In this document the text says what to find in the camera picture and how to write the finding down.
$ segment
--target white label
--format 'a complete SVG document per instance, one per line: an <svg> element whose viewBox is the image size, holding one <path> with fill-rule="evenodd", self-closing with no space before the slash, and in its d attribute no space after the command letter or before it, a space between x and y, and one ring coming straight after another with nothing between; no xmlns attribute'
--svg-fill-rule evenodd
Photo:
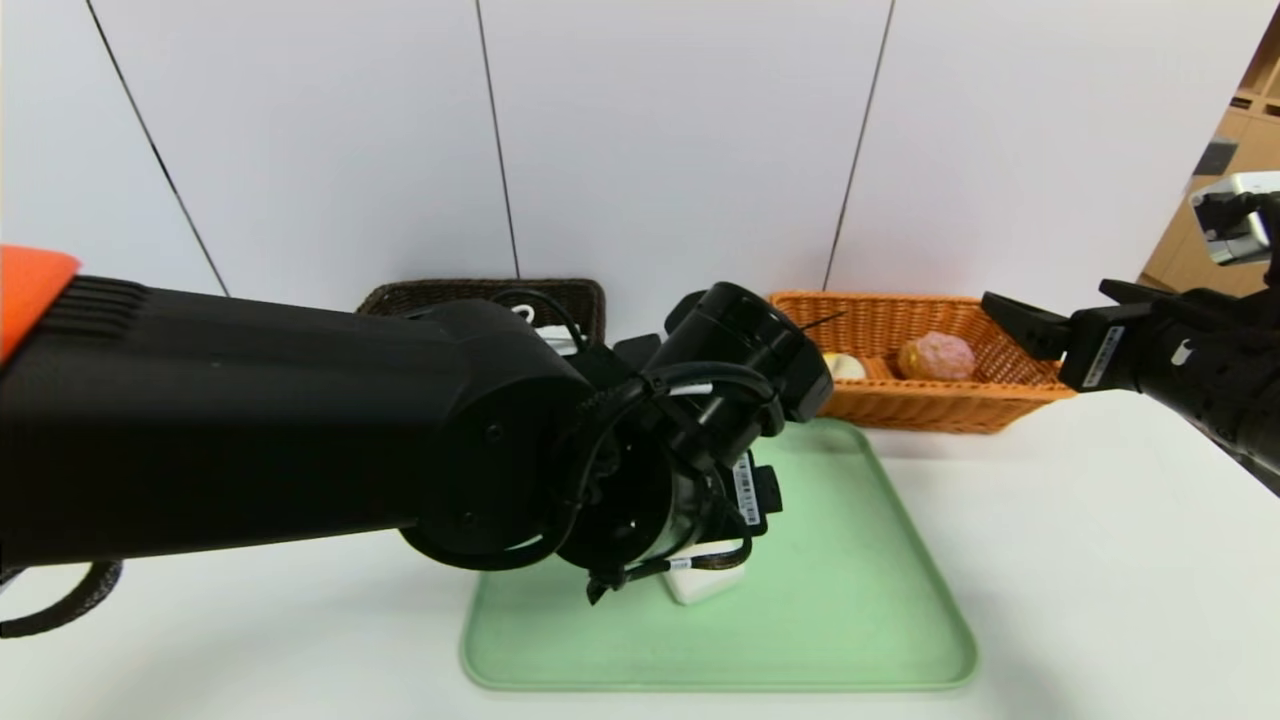
<svg viewBox="0 0 1280 720"><path fill-rule="evenodd" d="M760 505L755 500L755 478L751 475L751 459L744 455L733 465L733 489L737 492L737 509L748 525L760 524Z"/></svg>
<svg viewBox="0 0 1280 720"><path fill-rule="evenodd" d="M1178 346L1178 350L1174 351L1174 356L1169 359L1170 364L1172 364L1172 365L1184 365L1187 363L1187 359L1192 356L1192 352L1196 352L1190 347L1187 347L1188 342L1190 342L1190 338L1184 340Z"/></svg>
<svg viewBox="0 0 1280 720"><path fill-rule="evenodd" d="M712 383L698 383L691 386L680 386L671 388L671 397L680 397L681 395L710 395L716 392L716 386Z"/></svg>
<svg viewBox="0 0 1280 720"><path fill-rule="evenodd" d="M1098 383L1102 382L1102 374L1107 372L1107 365L1111 364L1111 356L1116 354L1116 346L1120 345L1120 336L1123 334L1124 325L1107 328L1107 337L1102 338L1102 347L1093 356L1093 364L1089 365L1089 374L1084 375L1082 387L1098 387Z"/></svg>

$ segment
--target dark brown wicker basket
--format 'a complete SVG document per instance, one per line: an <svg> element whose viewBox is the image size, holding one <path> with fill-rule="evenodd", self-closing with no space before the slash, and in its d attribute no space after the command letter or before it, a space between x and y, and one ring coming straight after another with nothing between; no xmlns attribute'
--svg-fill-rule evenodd
<svg viewBox="0 0 1280 720"><path fill-rule="evenodd" d="M429 305L451 300L488 300L499 291L524 287L545 292L568 310L568 314L582 328L582 334L593 342L604 342L604 288L595 281L586 279L439 279L408 281L384 284L369 293L356 313L365 315L403 315ZM545 304L538 300L516 299L507 305L531 305L534 325L558 325Z"/></svg>

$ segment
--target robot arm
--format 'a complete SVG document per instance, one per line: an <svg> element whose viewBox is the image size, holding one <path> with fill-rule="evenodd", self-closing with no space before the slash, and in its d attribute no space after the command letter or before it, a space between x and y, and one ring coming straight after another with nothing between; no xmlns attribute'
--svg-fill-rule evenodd
<svg viewBox="0 0 1280 720"><path fill-rule="evenodd" d="M595 602L696 542L744 546L695 566L744 561L767 521L728 501L732 468L832 389L801 329L728 283L666 342L567 359L494 302L411 315L69 278L0 365L0 566L398 529L468 569L559 553Z"/></svg>
<svg viewBox="0 0 1280 720"><path fill-rule="evenodd" d="M1230 176L1190 204L1217 264L1271 263L1266 290L1235 299L1102 281L1119 305L1070 318L989 292L982 305L1033 357L1061 357L1065 384L1151 396L1280 495L1280 173Z"/></svg>

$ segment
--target light green plastic tray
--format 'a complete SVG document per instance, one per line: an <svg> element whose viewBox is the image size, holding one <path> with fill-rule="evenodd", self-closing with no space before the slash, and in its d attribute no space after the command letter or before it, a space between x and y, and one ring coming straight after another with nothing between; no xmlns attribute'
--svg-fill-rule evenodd
<svg viewBox="0 0 1280 720"><path fill-rule="evenodd" d="M922 691L974 671L969 626L852 425L815 420L758 441L783 512L746 577L699 605L662 578L586 602L558 559L480 580L462 664L512 691Z"/></svg>

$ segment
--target orange wicker basket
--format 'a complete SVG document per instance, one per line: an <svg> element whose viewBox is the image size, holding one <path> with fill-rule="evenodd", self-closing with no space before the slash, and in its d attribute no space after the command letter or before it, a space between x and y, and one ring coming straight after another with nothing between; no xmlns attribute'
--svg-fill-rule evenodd
<svg viewBox="0 0 1280 720"><path fill-rule="evenodd" d="M823 352L863 361L865 380L837 380L822 415L873 428L995 433L1032 410L1075 395L1057 363L1032 360L972 297L780 292L769 301L808 331ZM929 331L964 338L975 382L900 380L897 350Z"/></svg>

